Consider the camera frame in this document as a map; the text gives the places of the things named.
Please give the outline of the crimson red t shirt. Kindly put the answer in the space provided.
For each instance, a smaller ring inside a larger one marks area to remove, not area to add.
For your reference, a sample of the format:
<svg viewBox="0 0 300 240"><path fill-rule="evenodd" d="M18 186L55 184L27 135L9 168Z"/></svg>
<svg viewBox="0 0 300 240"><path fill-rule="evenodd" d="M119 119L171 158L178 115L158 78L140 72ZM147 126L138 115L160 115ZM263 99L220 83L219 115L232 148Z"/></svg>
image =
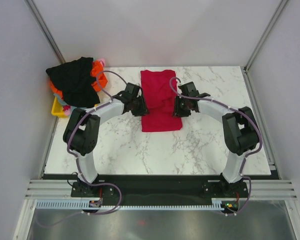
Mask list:
<svg viewBox="0 0 300 240"><path fill-rule="evenodd" d="M171 132L181 130L182 120L173 116L177 89L176 73L171 69L163 71L142 70L141 87L149 113L141 118L144 133Z"/></svg>

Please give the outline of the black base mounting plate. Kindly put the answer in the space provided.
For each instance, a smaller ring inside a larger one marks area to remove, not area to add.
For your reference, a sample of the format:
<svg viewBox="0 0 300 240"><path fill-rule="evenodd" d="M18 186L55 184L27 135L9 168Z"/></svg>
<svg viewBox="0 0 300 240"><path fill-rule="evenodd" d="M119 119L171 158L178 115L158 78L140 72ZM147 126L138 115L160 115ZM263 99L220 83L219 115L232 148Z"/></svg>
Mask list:
<svg viewBox="0 0 300 240"><path fill-rule="evenodd" d="M248 197L207 197L204 183L219 181L220 175L107 175L100 174L94 186L103 183L96 196L108 204L208 204L213 198L243 199Z"/></svg>

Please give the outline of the left aluminium rail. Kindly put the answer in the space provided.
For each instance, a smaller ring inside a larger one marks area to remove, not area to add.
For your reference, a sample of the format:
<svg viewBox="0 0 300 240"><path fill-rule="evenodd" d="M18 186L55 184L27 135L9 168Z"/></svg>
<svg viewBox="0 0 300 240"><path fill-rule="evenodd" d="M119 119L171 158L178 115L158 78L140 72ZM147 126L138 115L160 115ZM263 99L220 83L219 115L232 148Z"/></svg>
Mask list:
<svg viewBox="0 0 300 240"><path fill-rule="evenodd" d="M66 180L31 180L25 199L58 200L71 198L72 187Z"/></svg>

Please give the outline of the yellow plastic basket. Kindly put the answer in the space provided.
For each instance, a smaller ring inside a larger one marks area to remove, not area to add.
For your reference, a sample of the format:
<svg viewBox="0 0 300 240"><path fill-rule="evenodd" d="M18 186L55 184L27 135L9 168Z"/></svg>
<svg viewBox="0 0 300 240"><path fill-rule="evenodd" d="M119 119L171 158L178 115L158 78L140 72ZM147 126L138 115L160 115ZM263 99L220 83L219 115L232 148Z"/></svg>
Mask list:
<svg viewBox="0 0 300 240"><path fill-rule="evenodd" d="M59 97L55 96L51 114L58 118L67 118L71 114L71 106L63 103Z"/></svg>

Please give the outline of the aluminium frame post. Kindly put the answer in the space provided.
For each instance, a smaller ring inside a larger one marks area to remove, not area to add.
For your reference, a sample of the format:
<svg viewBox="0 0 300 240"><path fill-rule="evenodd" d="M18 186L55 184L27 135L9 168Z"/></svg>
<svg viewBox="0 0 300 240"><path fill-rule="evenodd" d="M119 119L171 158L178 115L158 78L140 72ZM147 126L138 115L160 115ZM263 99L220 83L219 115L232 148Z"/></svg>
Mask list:
<svg viewBox="0 0 300 240"><path fill-rule="evenodd" d="M274 30L278 20L280 19L281 15L283 14L285 8L289 4L289 0L280 0L277 7L275 8L269 22L267 23L264 31L261 34L255 48L253 49L250 57L248 58L247 63L241 67L241 70L245 75L248 74L248 71L252 67L253 63L255 62L256 58L258 57L260 51L262 50L264 44L266 43L267 39L271 35L272 31Z"/></svg>
<svg viewBox="0 0 300 240"><path fill-rule="evenodd" d="M34 0L25 0L24 1L29 8L31 14L33 15L36 23L38 24L40 30L42 31L45 39L47 40L48 44L50 45L52 51L54 52L55 56L57 57L58 61L63 64L66 62L62 52L60 51L51 31L48 28L42 14L40 13L39 8L37 7Z"/></svg>

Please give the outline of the black t shirt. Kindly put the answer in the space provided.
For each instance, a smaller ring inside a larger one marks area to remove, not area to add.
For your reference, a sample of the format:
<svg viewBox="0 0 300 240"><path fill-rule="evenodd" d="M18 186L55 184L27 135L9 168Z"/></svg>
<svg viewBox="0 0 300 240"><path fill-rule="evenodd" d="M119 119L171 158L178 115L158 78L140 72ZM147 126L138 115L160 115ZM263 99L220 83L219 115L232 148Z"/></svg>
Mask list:
<svg viewBox="0 0 300 240"><path fill-rule="evenodd" d="M62 92L63 100L70 106L92 108L100 98L92 84L96 78L91 75L94 59L81 57L45 70L53 86Z"/></svg>

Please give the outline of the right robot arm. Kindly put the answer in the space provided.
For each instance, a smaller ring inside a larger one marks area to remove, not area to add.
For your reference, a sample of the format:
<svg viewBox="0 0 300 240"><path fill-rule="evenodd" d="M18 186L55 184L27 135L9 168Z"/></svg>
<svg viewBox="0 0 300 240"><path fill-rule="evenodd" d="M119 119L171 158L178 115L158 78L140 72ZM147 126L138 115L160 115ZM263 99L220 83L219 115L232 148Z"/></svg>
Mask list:
<svg viewBox="0 0 300 240"><path fill-rule="evenodd" d="M234 108L215 100L208 93L199 93L193 82L171 88L176 93L175 117L189 117L191 112L208 115L222 124L225 145L229 151L226 165L218 181L205 182L208 198L247 196L243 170L248 156L258 153L263 140L253 111L245 106Z"/></svg>

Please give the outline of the right aluminium rail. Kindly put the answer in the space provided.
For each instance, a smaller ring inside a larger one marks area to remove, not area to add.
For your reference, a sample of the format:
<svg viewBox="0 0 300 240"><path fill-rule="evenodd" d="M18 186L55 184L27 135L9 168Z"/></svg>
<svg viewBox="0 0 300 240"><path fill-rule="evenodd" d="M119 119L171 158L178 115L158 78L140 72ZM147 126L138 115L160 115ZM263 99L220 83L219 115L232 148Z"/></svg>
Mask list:
<svg viewBox="0 0 300 240"><path fill-rule="evenodd" d="M290 180L252 180L250 199L254 201L295 200L297 194Z"/></svg>

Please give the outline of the left aluminium frame post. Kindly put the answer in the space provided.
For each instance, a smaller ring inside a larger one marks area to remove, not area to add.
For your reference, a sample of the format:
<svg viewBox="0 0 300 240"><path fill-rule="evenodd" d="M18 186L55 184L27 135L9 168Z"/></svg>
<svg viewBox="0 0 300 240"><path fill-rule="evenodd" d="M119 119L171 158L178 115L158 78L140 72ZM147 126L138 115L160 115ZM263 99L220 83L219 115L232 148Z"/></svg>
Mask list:
<svg viewBox="0 0 300 240"><path fill-rule="evenodd" d="M58 61L63 64L66 62L62 52L60 51L51 31L48 28L42 14L40 13L39 8L37 7L34 0L25 0L24 1L29 8L31 14L33 15L36 23L38 24L40 30L42 31L45 39L47 40L48 44L50 45L52 51L54 52L55 56L57 57Z"/></svg>

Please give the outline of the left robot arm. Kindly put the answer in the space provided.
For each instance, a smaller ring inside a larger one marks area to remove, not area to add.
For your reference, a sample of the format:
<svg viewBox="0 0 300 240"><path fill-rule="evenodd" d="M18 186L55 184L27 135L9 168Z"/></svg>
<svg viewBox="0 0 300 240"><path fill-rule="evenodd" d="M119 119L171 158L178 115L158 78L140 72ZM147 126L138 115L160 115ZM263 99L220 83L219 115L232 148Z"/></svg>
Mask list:
<svg viewBox="0 0 300 240"><path fill-rule="evenodd" d="M135 117L149 113L141 86L127 83L125 89L98 106L73 110L63 134L66 150L75 157L77 180L72 197L95 197L103 183L95 180L98 172L93 151L98 142L100 126L114 117L131 112Z"/></svg>

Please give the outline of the aluminium rail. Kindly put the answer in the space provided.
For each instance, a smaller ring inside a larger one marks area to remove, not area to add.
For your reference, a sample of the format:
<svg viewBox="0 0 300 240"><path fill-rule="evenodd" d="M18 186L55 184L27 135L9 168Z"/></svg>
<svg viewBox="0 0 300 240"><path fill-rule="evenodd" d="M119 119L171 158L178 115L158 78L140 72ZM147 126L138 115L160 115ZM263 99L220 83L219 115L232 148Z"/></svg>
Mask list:
<svg viewBox="0 0 300 240"><path fill-rule="evenodd" d="M71 198L72 187L66 180L31 180L25 199L58 200Z"/></svg>
<svg viewBox="0 0 300 240"><path fill-rule="evenodd" d="M250 199L254 201L295 200L297 194L290 180L252 180Z"/></svg>

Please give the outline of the pink garment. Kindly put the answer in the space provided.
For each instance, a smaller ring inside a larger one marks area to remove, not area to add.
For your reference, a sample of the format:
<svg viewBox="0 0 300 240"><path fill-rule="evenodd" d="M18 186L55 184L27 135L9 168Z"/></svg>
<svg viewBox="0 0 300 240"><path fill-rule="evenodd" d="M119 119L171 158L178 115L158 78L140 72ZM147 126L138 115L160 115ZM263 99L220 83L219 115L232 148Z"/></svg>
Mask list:
<svg viewBox="0 0 300 240"><path fill-rule="evenodd" d="M104 58L99 58L99 59L97 59L96 61L99 62L103 67L106 66L106 61L105 61Z"/></svg>

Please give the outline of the grey blue garment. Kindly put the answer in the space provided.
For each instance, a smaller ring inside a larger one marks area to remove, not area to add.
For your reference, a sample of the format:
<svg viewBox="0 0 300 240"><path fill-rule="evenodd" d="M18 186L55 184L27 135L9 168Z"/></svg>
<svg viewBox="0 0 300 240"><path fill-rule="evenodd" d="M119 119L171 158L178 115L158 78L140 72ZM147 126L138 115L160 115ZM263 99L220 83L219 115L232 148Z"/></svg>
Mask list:
<svg viewBox="0 0 300 240"><path fill-rule="evenodd" d="M68 105L62 98L60 95L58 95L57 93L54 93L54 102L52 105L52 110L51 112L54 115L69 115L71 113L71 106Z"/></svg>

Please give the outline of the right aluminium frame post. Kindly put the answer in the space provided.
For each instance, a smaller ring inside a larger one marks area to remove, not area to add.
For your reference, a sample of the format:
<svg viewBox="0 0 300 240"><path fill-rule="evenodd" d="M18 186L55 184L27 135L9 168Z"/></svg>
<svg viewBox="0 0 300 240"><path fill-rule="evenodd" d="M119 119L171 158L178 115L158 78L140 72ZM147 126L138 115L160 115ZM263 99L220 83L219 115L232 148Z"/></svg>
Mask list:
<svg viewBox="0 0 300 240"><path fill-rule="evenodd" d="M267 23L264 31L261 34L255 48L253 49L250 57L248 58L247 63L241 67L241 70L245 75L248 74L248 71L252 67L253 63L255 62L256 58L258 57L260 51L262 50L264 44L266 43L267 39L271 35L272 31L274 30L278 20L280 19L281 15L283 14L285 8L289 4L289 0L280 0L277 7L275 8L269 22Z"/></svg>

